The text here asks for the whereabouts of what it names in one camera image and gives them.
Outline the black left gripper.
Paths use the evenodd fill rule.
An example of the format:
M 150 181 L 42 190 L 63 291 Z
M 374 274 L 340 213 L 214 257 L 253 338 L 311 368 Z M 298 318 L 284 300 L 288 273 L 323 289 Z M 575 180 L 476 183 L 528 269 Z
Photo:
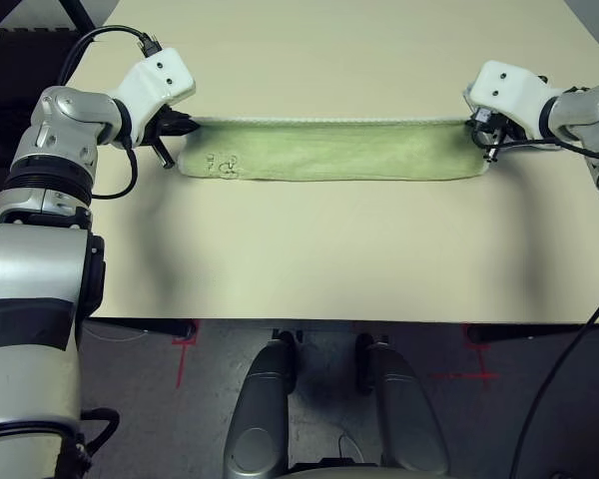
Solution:
M 163 168 L 172 168 L 176 164 L 162 140 L 162 137 L 169 133 L 171 123 L 175 119 L 174 110 L 165 105 L 152 117 L 144 131 L 144 145 L 153 149 Z M 178 117 L 177 124 L 177 135 L 188 135 L 201 127 L 191 116 L 185 114 Z

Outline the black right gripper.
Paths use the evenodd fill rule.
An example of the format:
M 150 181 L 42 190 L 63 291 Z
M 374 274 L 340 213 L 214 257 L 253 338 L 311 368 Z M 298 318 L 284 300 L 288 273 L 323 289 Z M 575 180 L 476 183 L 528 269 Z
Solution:
M 473 144 L 483 151 L 486 163 L 496 163 L 500 150 L 485 146 L 514 143 L 524 139 L 524 130 L 519 125 L 488 109 L 477 109 L 464 124 L 466 134 L 471 136 Z

